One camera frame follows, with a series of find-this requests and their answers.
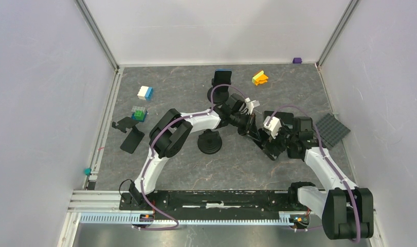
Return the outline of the black round base phone stand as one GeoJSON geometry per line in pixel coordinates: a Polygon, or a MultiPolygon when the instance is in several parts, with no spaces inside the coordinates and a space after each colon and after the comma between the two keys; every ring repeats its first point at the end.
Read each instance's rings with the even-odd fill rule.
{"type": "Polygon", "coordinates": [[[220,86],[214,90],[212,86],[207,92],[209,102],[214,104],[223,103],[229,98],[228,86],[220,86]]]}

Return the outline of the teal edged black phone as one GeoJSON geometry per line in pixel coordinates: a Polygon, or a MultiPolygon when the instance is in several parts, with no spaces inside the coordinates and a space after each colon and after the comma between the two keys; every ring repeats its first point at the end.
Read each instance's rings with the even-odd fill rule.
{"type": "Polygon", "coordinates": [[[249,137],[272,161],[275,161],[278,156],[286,150],[283,142],[274,139],[262,129],[259,129],[257,133],[250,133],[249,137]]]}

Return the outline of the blue edged black phone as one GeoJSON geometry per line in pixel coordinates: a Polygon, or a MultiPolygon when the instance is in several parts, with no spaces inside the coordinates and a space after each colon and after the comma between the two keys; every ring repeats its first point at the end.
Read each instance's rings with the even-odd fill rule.
{"type": "Polygon", "coordinates": [[[232,70],[216,69],[212,78],[211,85],[213,87],[221,84],[231,84],[232,70]]]}

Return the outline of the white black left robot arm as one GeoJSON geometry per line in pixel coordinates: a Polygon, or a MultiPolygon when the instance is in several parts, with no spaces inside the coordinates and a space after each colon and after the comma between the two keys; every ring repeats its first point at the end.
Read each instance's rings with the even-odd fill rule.
{"type": "Polygon", "coordinates": [[[237,127],[246,135],[255,124],[254,109],[257,100],[232,94],[226,102],[212,104],[204,111],[181,113],[170,109],[150,132],[147,159],[139,176],[132,182],[129,193],[138,209],[147,209],[152,203],[152,193],[166,162],[180,152],[188,136],[201,130],[215,130],[227,125],[237,127]]]}

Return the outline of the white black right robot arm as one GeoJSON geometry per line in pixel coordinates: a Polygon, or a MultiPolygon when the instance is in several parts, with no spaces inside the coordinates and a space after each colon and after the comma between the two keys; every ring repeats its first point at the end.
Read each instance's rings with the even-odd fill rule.
{"type": "Polygon", "coordinates": [[[291,159],[303,160],[315,173],[325,191],[314,185],[303,185],[287,196],[290,208],[304,206],[313,211],[322,222],[329,239],[371,238],[374,234],[373,194],[360,188],[336,165],[322,141],[314,138],[310,117],[294,117],[291,125],[280,118],[267,116],[263,129],[269,132],[267,144],[286,151],[291,159]]]}

